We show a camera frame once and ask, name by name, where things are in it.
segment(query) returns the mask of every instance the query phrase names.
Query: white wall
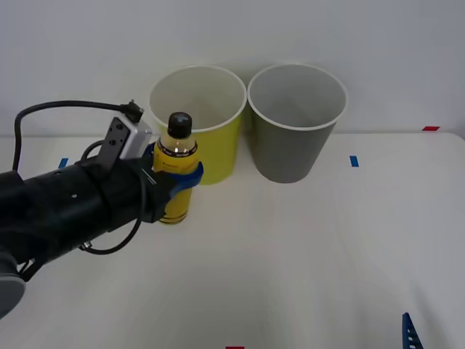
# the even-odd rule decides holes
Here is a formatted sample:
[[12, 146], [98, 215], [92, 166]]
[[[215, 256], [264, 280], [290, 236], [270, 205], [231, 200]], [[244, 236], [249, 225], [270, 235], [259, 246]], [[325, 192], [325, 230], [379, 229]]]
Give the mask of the white wall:
[[[0, 134], [34, 103], [145, 105], [179, 65], [215, 63], [248, 82], [297, 60], [335, 73], [350, 105], [340, 132], [440, 125], [465, 134], [464, 0], [4, 0]], [[31, 117], [26, 133], [105, 132], [102, 112]]]

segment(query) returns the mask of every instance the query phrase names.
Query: robotic arm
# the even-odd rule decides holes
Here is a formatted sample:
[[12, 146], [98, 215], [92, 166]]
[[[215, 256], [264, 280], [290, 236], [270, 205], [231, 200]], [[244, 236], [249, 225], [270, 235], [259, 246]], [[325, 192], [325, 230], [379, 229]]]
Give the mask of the robotic arm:
[[[78, 106], [116, 111], [103, 141], [94, 143], [74, 165], [23, 180], [17, 173], [20, 122], [46, 108]], [[25, 109], [15, 120], [13, 170], [0, 174], [0, 318], [21, 300], [25, 282], [45, 263], [79, 248], [110, 254], [126, 246], [141, 222], [163, 217], [169, 200], [200, 182], [202, 164], [191, 174], [152, 170], [145, 152], [152, 136], [134, 101], [106, 105], [84, 101], [44, 103]], [[87, 158], [101, 145], [97, 156]], [[111, 249], [92, 248], [92, 239], [136, 220], [129, 235]], [[21, 270], [17, 266], [24, 264]]]

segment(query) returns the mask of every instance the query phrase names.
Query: bottle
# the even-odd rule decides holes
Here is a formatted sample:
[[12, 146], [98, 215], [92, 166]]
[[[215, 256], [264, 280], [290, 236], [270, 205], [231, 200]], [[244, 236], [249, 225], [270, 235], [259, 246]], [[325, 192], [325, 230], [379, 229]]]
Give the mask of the bottle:
[[[168, 130], [155, 145], [153, 169], [186, 175], [198, 165], [197, 142], [192, 133], [192, 118], [189, 114], [176, 112], [170, 115]], [[165, 208], [160, 222], [176, 224], [187, 216], [192, 189], [180, 191]]]

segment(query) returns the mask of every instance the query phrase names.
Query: yellow cup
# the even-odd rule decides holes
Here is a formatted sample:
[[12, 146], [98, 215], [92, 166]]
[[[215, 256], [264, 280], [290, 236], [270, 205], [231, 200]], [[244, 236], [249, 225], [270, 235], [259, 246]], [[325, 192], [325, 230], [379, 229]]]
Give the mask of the yellow cup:
[[194, 65], [163, 77], [150, 90], [147, 111], [164, 132], [169, 116], [192, 116], [201, 184], [214, 184], [233, 173], [240, 121], [247, 103], [246, 86], [234, 73], [213, 65]]

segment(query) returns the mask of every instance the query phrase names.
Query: tabletop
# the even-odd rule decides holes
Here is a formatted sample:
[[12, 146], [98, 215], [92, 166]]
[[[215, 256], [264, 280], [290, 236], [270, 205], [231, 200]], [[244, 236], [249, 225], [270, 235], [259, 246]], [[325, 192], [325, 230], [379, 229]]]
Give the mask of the tabletop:
[[[20, 174], [95, 140], [25, 138]], [[0, 138], [2, 172], [13, 146]], [[232, 176], [195, 188], [180, 224], [44, 266], [0, 321], [0, 348], [394, 349], [406, 311], [426, 349], [462, 348], [464, 208], [455, 135], [331, 135], [294, 184], [262, 177], [241, 142]]]

